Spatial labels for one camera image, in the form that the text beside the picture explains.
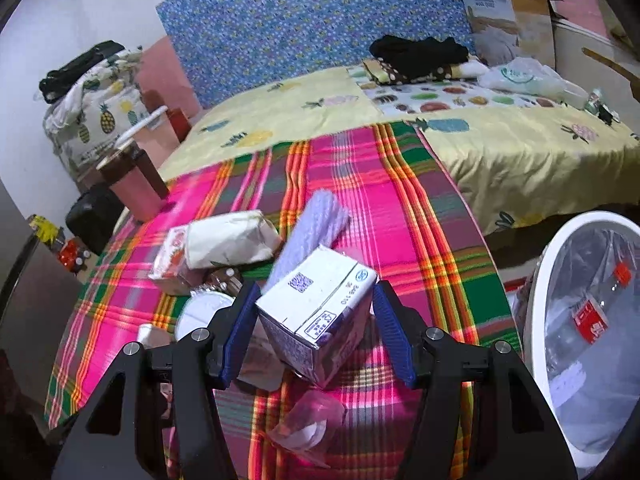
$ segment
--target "blue patterned headboard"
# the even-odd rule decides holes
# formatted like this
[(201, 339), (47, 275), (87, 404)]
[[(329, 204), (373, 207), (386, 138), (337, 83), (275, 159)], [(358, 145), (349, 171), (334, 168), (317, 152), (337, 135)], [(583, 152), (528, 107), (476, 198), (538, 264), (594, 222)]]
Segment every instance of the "blue patterned headboard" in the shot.
[(452, 36), (472, 48), (460, 0), (165, 0), (158, 15), (204, 107), (358, 63), (383, 34)]

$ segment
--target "white paper bag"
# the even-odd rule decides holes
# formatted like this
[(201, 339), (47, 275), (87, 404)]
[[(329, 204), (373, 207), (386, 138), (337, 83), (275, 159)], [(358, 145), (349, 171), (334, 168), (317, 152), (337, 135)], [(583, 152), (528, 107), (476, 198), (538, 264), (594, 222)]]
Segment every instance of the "white paper bag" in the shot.
[(191, 222), (186, 261), (190, 269), (238, 266), (273, 258), (282, 238), (262, 211), (238, 211)]

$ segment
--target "white container lid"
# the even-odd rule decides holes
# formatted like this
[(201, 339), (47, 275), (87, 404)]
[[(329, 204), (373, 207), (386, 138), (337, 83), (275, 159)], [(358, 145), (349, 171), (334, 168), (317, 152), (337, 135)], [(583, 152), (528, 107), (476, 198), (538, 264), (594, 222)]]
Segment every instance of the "white container lid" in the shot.
[(197, 328), (206, 328), (214, 314), (221, 308), (231, 306), (234, 299), (222, 292), (204, 292), (184, 304), (184, 309), (175, 324), (175, 338), (182, 339)]
[[(545, 397), (546, 403), (551, 408), (556, 420), (558, 420), (558, 415), (551, 398), (546, 371), (546, 300), (549, 293), (551, 274), (562, 247), (576, 231), (587, 226), (589, 228), (612, 229), (630, 238), (640, 239), (640, 227), (631, 220), (607, 211), (591, 211), (578, 215), (564, 224), (545, 248), (542, 260), (534, 276), (529, 296), (527, 320), (524, 328), (524, 357), (527, 368), (540, 388), (540, 392)], [(586, 453), (569, 441), (562, 429), (562, 425), (560, 425), (560, 429), (577, 468), (590, 469), (596, 467), (609, 452), (609, 450), (606, 450), (600, 453)]]

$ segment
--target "plastic bag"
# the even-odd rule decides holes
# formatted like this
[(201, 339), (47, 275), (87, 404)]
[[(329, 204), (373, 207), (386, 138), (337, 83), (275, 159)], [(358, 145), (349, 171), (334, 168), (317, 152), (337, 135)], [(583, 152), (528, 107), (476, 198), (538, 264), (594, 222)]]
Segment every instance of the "plastic bag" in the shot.
[(506, 65), (495, 66), (478, 78), (478, 84), (493, 90), (507, 90), (558, 99), (565, 88), (553, 69), (530, 57), (517, 57)]
[(489, 66), (510, 62), (520, 55), (518, 35), (509, 34), (501, 28), (487, 25), (480, 32), (473, 34), (476, 50), (482, 52), (482, 58)]
[(344, 406), (318, 390), (309, 390), (267, 436), (296, 456), (320, 467), (335, 431), (342, 425)]
[(609, 449), (640, 397), (640, 244), (612, 230), (595, 228), (572, 235), (556, 260), (549, 283), (545, 333), (562, 321), (562, 312), (583, 297), (592, 283), (613, 272), (616, 262), (628, 262), (632, 283), (607, 313), (609, 327), (578, 362), (584, 384), (561, 406), (555, 406), (564, 434), (578, 449), (598, 453)]

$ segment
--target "plastic bottle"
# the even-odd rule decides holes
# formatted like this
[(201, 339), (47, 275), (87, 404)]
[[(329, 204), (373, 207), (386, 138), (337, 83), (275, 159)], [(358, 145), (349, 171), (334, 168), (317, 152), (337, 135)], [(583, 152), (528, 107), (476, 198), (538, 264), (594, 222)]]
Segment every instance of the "plastic bottle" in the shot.
[(584, 105), (584, 109), (587, 110), (590, 114), (598, 116), (598, 110), (600, 109), (600, 105), (602, 104), (602, 90), (599, 88), (594, 88), (589, 97), (587, 98), (587, 102)]
[(624, 262), (613, 274), (593, 285), (584, 298), (567, 309), (564, 319), (546, 336), (546, 371), (552, 379), (580, 358), (609, 327), (607, 312), (631, 281), (631, 271)]

